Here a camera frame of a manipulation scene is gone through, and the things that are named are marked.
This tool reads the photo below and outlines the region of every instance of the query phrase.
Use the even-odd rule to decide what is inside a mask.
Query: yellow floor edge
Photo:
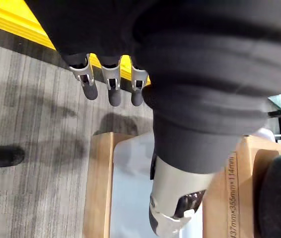
[[[26,3],[23,0],[12,0],[9,5],[9,2],[0,0],[0,29],[55,50]],[[14,12],[22,12],[25,17]],[[90,62],[93,66],[101,67],[95,54],[90,55]],[[121,76],[128,80],[131,79],[131,61],[128,56],[123,56],[121,59]]]

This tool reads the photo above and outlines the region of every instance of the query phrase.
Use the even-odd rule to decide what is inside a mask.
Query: black shoe
[[[0,168],[20,164],[25,152],[18,146],[0,146]]]

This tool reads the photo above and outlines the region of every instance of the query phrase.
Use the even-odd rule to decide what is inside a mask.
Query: metal bracket
[[[119,90],[121,85],[121,68],[120,68],[120,62],[115,68],[107,68],[102,66],[102,73],[104,82],[107,85],[107,89],[111,90],[112,86],[110,85],[110,79],[115,79],[115,89]]]
[[[144,69],[137,69],[132,65],[132,89],[134,91],[142,89],[147,84],[148,73]],[[141,87],[137,86],[137,82],[141,81]]]
[[[73,67],[69,67],[71,72],[74,74],[75,78],[81,82],[82,87],[84,87],[84,82],[82,80],[81,76],[86,75],[87,76],[87,80],[89,82],[90,86],[93,86],[94,84],[94,75],[93,75],[93,70],[92,70],[92,65],[90,63],[89,60],[90,54],[86,55],[86,59],[87,59],[87,65],[84,68],[73,68]]]

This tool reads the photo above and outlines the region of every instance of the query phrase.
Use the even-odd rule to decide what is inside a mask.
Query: gray carpet
[[[56,52],[0,30],[0,145],[26,151],[22,164],[0,168],[0,238],[82,237],[91,136],[151,130],[145,104],[123,91],[113,108],[96,83],[88,101]]]

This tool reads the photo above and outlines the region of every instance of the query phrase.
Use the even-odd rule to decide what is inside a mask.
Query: black rubber pad
[[[95,83],[92,86],[90,86],[89,83],[85,83],[82,89],[87,99],[95,100],[97,98],[98,93]]]
[[[132,92],[131,101],[132,101],[132,104],[136,107],[140,106],[143,103],[144,100],[142,98],[140,89]]]
[[[111,88],[109,92],[109,102],[113,107],[117,107],[121,104],[121,90]]]

